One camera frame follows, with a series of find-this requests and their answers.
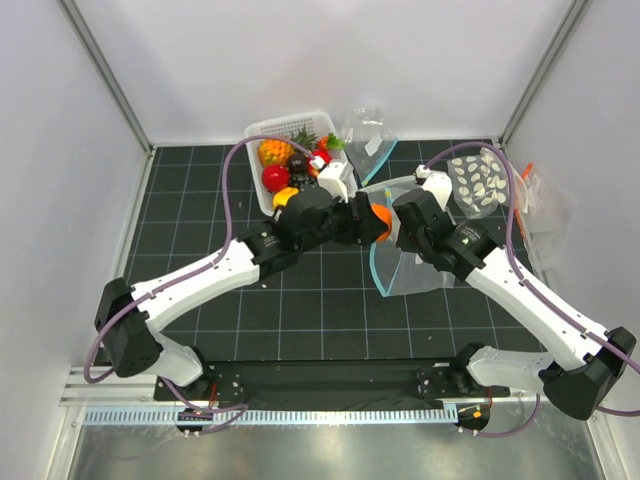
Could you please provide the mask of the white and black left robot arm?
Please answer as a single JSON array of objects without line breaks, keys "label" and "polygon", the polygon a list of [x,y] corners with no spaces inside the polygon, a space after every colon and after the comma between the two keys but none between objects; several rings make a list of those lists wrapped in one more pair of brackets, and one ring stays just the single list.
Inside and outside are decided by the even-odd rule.
[{"label": "white and black left robot arm", "polygon": [[249,286],[294,266],[299,257],[334,242],[369,246],[392,230],[388,208],[358,191],[348,200],[322,189],[305,190],[276,208],[272,217],[218,251],[162,277],[128,285],[107,283],[94,320],[97,338],[87,364],[104,348],[111,373],[120,378],[161,376],[190,400],[208,395],[211,375],[202,355],[163,333],[189,311],[232,290]]}]

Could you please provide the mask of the dark purple toy mangosteen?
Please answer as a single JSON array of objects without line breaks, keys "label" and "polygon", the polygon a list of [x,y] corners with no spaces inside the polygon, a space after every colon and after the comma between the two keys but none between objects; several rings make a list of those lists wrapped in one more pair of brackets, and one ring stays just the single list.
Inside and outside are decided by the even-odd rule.
[{"label": "dark purple toy mangosteen", "polygon": [[303,175],[308,172],[308,158],[302,153],[294,153],[286,162],[291,175]]}]

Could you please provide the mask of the clear zip bag teal zipper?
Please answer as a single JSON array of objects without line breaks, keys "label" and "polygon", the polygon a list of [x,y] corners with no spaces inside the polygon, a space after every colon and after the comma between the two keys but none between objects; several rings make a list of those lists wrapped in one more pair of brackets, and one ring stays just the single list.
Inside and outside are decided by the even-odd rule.
[{"label": "clear zip bag teal zipper", "polygon": [[392,232],[386,241],[370,247],[369,270],[374,285],[383,297],[425,293],[454,287],[451,273],[438,272],[416,253],[405,253],[395,246],[400,222],[393,207]]}]

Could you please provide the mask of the toy orange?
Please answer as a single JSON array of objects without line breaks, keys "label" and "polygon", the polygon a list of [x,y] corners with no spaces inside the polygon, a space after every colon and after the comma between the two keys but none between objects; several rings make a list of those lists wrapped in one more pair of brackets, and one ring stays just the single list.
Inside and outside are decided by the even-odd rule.
[{"label": "toy orange", "polygon": [[380,204],[372,204],[371,209],[377,219],[384,225],[384,231],[377,237],[376,242],[384,242],[392,232],[392,213],[387,207]]}]

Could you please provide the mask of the yellow toy bell pepper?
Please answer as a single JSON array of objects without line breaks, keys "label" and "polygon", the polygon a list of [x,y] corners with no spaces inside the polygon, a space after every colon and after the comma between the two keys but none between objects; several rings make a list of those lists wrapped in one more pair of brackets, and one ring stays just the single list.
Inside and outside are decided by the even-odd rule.
[{"label": "yellow toy bell pepper", "polygon": [[273,209],[276,210],[285,207],[289,200],[299,193],[299,189],[295,187],[285,187],[276,192],[272,199]]}]

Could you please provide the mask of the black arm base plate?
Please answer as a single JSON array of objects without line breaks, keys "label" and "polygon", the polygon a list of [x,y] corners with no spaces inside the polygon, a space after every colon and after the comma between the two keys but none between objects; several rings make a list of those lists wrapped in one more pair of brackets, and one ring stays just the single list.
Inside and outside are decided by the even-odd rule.
[{"label": "black arm base plate", "polygon": [[245,402],[255,410],[337,411],[510,394],[503,386],[478,385],[452,358],[211,361],[178,392],[190,401]]}]

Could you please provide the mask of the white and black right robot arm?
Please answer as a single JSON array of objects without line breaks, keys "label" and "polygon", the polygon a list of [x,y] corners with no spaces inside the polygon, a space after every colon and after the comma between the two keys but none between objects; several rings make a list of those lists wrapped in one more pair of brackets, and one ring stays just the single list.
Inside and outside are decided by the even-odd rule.
[{"label": "white and black right robot arm", "polygon": [[636,346],[630,331],[583,316],[532,275],[492,229],[476,220],[455,223],[431,193],[405,194],[393,209],[398,248],[491,298],[546,349],[533,354],[469,347],[450,372],[457,393],[472,396],[484,386],[528,390],[577,420],[600,409]]}]

